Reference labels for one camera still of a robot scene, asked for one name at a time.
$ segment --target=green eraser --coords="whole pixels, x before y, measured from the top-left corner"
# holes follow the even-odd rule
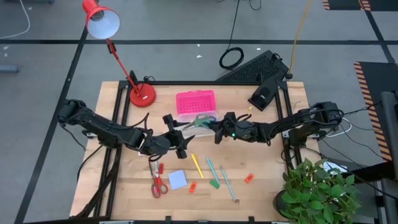
[[[213,187],[215,187],[216,189],[218,189],[219,187],[220,187],[220,185],[217,183],[217,181],[215,181],[215,180],[211,180],[210,181],[210,184],[213,186]]]

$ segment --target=desk lamp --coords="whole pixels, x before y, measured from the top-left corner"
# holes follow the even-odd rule
[[[108,50],[118,61],[122,68],[127,80],[132,86],[130,92],[130,101],[138,107],[146,107],[151,105],[156,98],[156,92],[154,88],[146,83],[135,85],[123,64],[119,60],[116,54],[116,48],[112,41],[109,39],[112,37],[120,27],[119,15],[112,9],[107,7],[99,6],[95,0],[83,0],[83,9],[85,10],[86,17],[86,28],[88,33],[96,39],[106,40]]]

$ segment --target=orange eraser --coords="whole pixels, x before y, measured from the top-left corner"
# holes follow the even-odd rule
[[[250,183],[250,181],[252,181],[252,179],[254,178],[253,174],[249,174],[248,177],[244,180],[246,183]]]
[[[191,187],[189,188],[189,192],[193,193],[195,191],[195,187],[197,187],[197,183],[194,181],[191,184]]]
[[[159,174],[163,174],[163,164],[159,164]]]

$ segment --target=red scissors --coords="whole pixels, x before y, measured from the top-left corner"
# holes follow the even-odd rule
[[[152,175],[152,187],[150,190],[152,191],[152,195],[155,198],[160,198],[161,194],[166,194],[169,191],[169,188],[162,182],[162,179],[159,177],[159,162],[155,162],[155,175],[152,172],[152,166],[149,162],[150,174]]]

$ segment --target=black keyboard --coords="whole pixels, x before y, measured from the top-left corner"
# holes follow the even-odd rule
[[[272,56],[273,53],[267,50],[216,81],[255,82],[261,80],[261,78],[265,81],[275,75],[287,73],[289,68],[281,60],[276,60],[276,57]]]

